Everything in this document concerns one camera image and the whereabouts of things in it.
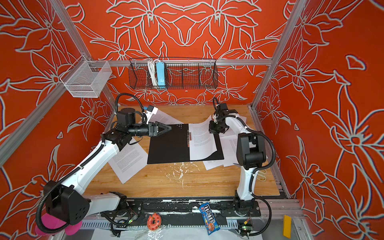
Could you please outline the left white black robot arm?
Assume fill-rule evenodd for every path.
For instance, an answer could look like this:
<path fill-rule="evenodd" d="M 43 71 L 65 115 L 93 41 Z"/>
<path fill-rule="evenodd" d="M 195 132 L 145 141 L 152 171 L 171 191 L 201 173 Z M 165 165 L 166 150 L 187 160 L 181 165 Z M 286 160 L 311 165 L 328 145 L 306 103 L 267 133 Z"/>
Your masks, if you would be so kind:
<path fill-rule="evenodd" d="M 160 122 L 149 122 L 146 111 L 133 108 L 119 109 L 119 94 L 115 100 L 117 124 L 101 135 L 94 149 L 80 164 L 57 181 L 44 186 L 43 197 L 36 211 L 36 225 L 40 235 L 54 235 L 79 224 L 85 217 L 101 214 L 111 224 L 119 223 L 108 216 L 109 212 L 127 212 L 127 197 L 111 192 L 105 195 L 85 197 L 83 194 L 93 178 L 106 163 L 126 145 L 132 146 L 133 137 L 157 137 L 169 132 L 172 127 Z"/>

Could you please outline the blue folder black inside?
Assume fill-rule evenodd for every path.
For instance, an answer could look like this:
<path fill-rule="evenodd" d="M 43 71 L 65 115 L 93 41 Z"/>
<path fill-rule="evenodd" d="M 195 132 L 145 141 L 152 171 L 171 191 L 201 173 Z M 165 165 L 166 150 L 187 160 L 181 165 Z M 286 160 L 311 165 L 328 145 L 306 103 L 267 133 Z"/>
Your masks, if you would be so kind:
<path fill-rule="evenodd" d="M 171 125 L 172 130 L 150 141 L 148 164 L 196 162 L 190 160 L 189 124 Z M 223 160 L 224 154 L 218 134 L 213 134 L 217 150 L 202 161 Z"/>

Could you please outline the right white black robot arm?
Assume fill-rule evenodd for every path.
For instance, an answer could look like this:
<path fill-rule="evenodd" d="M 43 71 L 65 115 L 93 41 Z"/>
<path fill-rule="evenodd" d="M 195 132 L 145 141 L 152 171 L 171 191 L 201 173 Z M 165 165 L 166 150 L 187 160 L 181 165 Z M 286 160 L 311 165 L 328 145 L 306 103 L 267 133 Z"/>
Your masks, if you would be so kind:
<path fill-rule="evenodd" d="M 236 110 L 228 109 L 227 104 L 219 103 L 214 98 L 213 106 L 215 112 L 209 124 L 209 132 L 224 134 L 227 130 L 232 130 L 237 135 L 236 158 L 241 167 L 241 176 L 234 196 L 234 212 L 241 216 L 250 215 L 256 200 L 264 202 L 269 211 L 268 220 L 261 230 L 252 232 L 243 224 L 237 233 L 248 238 L 261 235 L 271 223 L 272 208 L 263 197 L 255 195 L 255 180 L 259 171 L 266 170 L 275 163 L 275 146 L 263 132 L 251 129 Z"/>

